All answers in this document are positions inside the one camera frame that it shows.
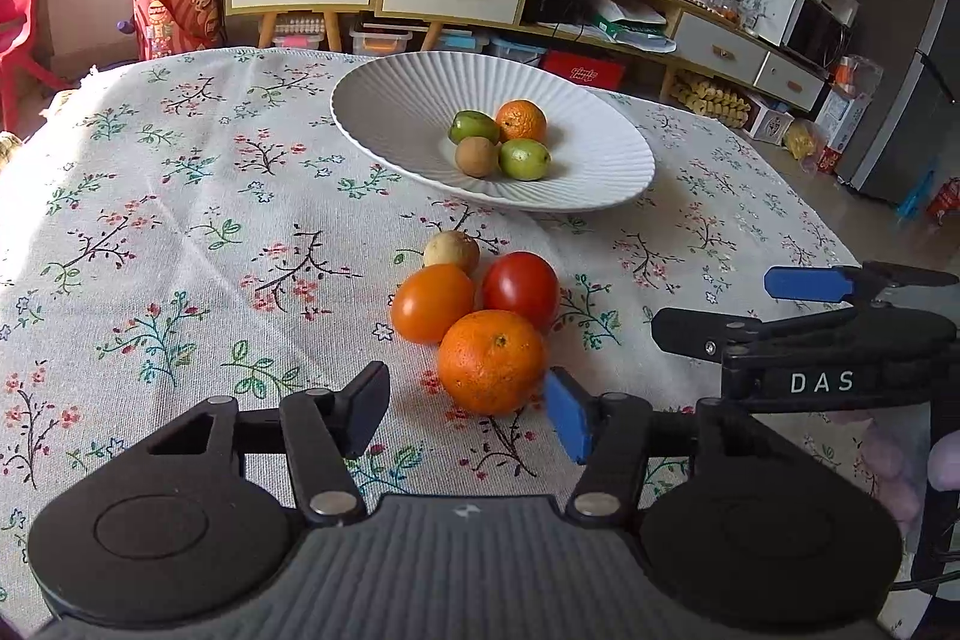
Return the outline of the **right hand pink glove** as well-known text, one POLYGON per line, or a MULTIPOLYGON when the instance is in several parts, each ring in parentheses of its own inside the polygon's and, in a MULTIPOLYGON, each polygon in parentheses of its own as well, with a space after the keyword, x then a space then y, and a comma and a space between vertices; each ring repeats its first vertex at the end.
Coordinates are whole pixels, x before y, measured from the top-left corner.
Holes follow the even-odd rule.
MULTIPOLYGON (((889 510, 903 533, 916 525, 921 512, 921 495, 910 482, 908 457, 877 420, 867 411, 828 413, 833 424, 864 422, 859 456, 867 473, 874 480, 872 495, 889 510)), ((953 431, 934 440, 926 466, 928 486, 939 492, 958 489, 958 432, 953 431)))

